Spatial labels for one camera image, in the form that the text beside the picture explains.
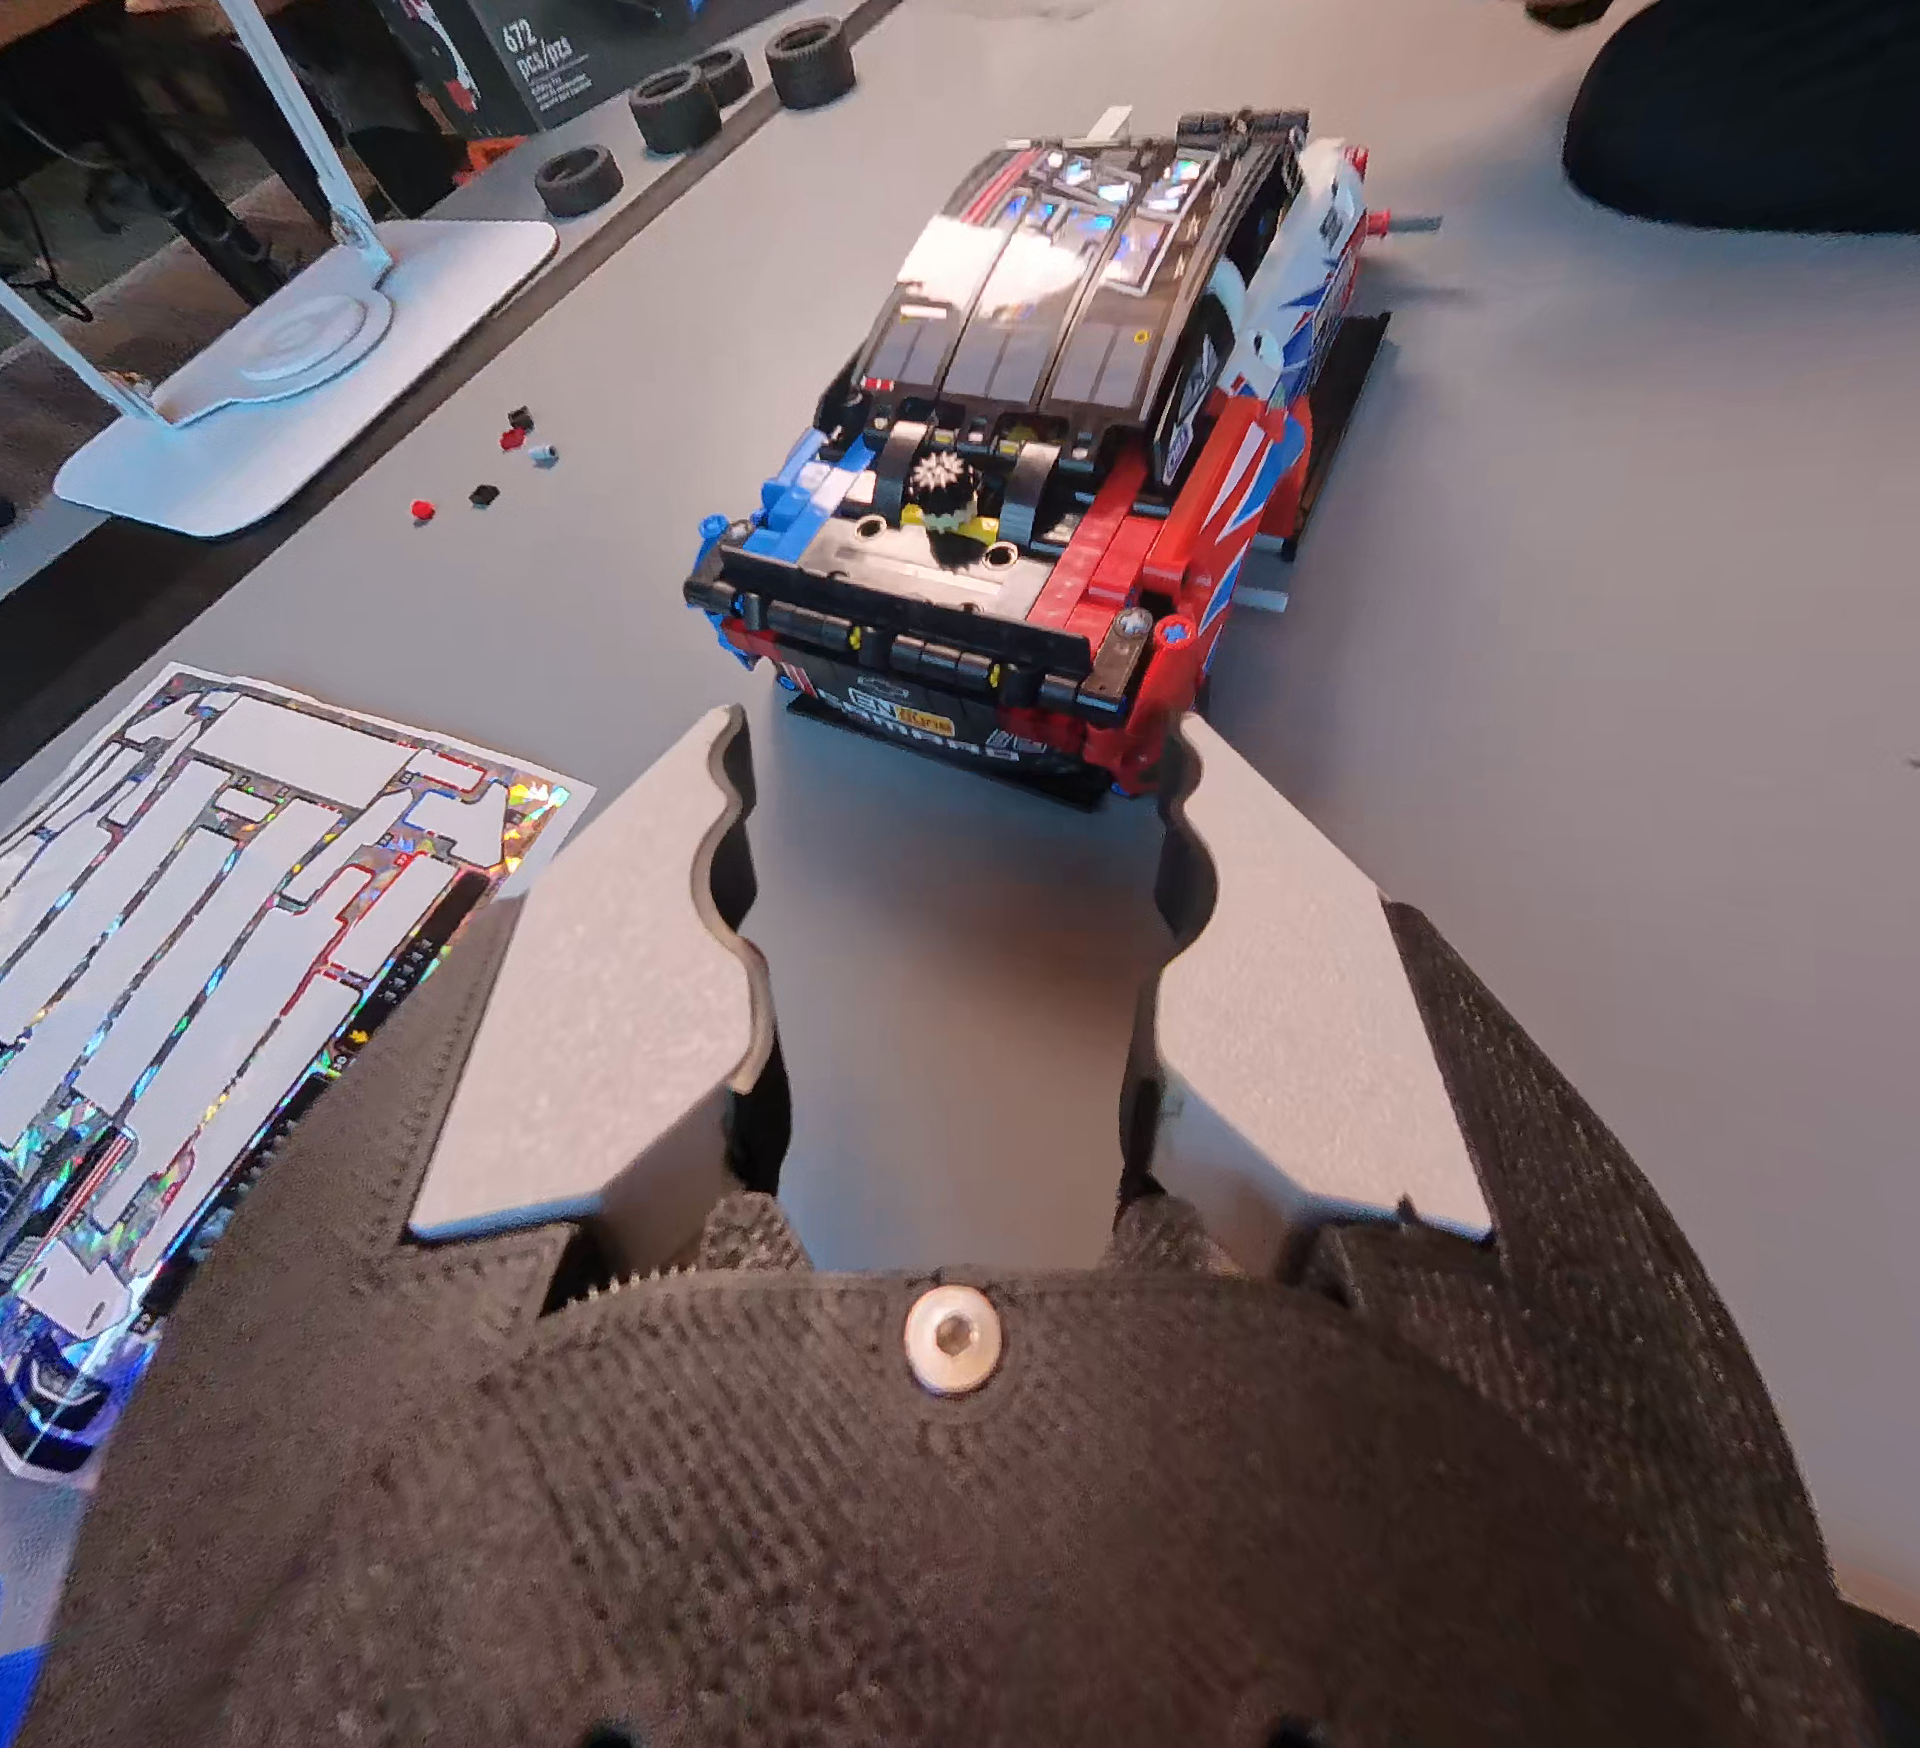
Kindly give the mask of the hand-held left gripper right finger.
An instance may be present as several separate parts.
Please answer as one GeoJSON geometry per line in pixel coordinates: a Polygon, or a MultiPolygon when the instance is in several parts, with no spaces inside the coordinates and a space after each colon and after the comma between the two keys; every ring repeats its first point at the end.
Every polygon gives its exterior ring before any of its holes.
{"type": "Polygon", "coordinates": [[[1196,713],[1166,737],[1159,811],[1171,955],[1137,1002],[1123,1197],[1184,1200],[1247,1274],[1292,1274],[1326,1225],[1485,1242],[1377,882],[1196,713]]]}

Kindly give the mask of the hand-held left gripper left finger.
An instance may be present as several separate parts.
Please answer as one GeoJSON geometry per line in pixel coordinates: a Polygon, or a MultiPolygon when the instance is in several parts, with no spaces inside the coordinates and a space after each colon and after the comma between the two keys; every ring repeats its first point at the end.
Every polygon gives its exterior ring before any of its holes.
{"type": "Polygon", "coordinates": [[[777,1193],[780,1033],[740,930],[752,811],[746,713],[714,706],[513,897],[419,1241],[576,1222],[689,1246],[721,1197],[777,1193]]]}

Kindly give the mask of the red blue lego car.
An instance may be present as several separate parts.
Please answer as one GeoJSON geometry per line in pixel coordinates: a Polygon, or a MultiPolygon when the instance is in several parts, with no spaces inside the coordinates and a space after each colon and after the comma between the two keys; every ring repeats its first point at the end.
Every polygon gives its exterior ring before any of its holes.
{"type": "Polygon", "coordinates": [[[1385,316],[1368,150],[1301,110],[1022,137],[951,189],[686,607],[795,713],[1147,798],[1252,558],[1297,553],[1385,316]]]}

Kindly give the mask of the holographic sticker sheet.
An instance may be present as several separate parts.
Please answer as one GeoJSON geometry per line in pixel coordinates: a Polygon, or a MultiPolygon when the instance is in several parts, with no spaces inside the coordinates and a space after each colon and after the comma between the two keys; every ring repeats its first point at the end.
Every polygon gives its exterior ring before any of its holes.
{"type": "Polygon", "coordinates": [[[290,1129],[594,789],[172,662],[3,837],[1,1455],[92,1482],[290,1129]]]}

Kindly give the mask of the white book stand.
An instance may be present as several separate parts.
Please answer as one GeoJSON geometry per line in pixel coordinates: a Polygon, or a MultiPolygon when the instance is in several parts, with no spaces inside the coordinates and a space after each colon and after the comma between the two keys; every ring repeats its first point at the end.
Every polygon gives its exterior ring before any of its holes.
{"type": "Polygon", "coordinates": [[[62,461],[62,502],[197,537],[273,515],[554,258],[549,220],[375,225],[255,0],[216,0],[327,201],[332,250],[157,389],[99,368],[26,296],[3,313],[113,421],[62,461]]]}

